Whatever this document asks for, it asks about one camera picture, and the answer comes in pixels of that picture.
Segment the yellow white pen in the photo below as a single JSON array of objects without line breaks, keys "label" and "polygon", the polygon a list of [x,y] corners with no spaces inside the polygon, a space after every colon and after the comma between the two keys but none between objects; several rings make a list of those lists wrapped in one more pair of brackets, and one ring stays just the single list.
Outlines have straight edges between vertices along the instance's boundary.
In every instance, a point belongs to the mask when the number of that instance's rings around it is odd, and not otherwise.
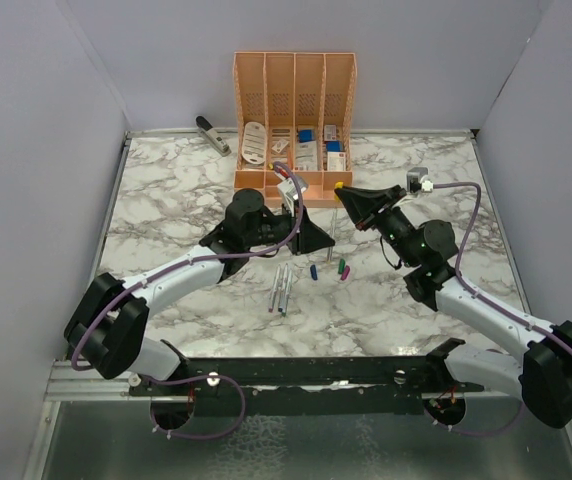
[{"label": "yellow white pen", "polygon": [[[335,203],[334,203],[334,208],[333,208],[333,212],[332,212],[332,218],[331,218],[331,224],[330,224],[330,233],[329,235],[334,239],[335,238],[335,231],[336,231],[336,226],[337,226],[337,216],[338,216],[338,205],[339,205],[339,200],[337,197],[335,197]],[[326,255],[326,262],[330,263],[332,261],[332,257],[333,257],[333,251],[334,251],[334,244],[330,247],[328,247],[327,250],[327,255]]]}]

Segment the yellow pen cap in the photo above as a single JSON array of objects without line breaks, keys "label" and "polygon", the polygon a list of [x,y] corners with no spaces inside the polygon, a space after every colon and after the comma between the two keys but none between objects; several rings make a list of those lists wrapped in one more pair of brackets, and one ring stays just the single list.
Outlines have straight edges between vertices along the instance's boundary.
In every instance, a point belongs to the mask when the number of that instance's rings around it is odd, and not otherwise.
[{"label": "yellow pen cap", "polygon": [[344,187],[343,182],[336,182],[334,185],[334,198],[337,202],[340,201],[340,198],[338,196],[338,191],[341,190],[343,187]]}]

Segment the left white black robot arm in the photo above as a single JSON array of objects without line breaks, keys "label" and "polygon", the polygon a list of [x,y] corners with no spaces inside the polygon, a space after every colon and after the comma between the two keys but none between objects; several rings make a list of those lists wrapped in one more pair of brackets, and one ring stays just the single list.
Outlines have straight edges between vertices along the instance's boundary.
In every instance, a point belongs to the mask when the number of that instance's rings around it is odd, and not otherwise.
[{"label": "left white black robot arm", "polygon": [[64,330],[71,365],[77,371],[94,369],[105,379],[131,372],[152,379],[165,394],[176,394],[187,380],[183,357],[172,346],[146,337],[150,318],[232,277],[253,257],[282,247],[303,255],[334,244],[300,203],[276,215],[259,191],[239,190],[222,221],[183,256],[127,279],[104,273],[90,283]]}]

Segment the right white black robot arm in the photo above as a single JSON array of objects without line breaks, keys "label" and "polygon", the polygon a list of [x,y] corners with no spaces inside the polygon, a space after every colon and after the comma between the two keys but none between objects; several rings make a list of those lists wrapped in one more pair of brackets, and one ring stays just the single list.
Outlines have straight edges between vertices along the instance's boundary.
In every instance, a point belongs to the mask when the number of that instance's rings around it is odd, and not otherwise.
[{"label": "right white black robot arm", "polygon": [[556,325],[516,310],[470,283],[461,273],[463,242],[451,223],[415,226],[400,204],[399,185],[384,190],[341,187],[335,194],[359,231],[376,230],[409,268],[411,297],[456,318],[502,348],[482,351],[461,342],[425,367],[427,383],[447,391],[474,383],[510,395],[542,423],[563,428],[572,420],[572,322]]}]

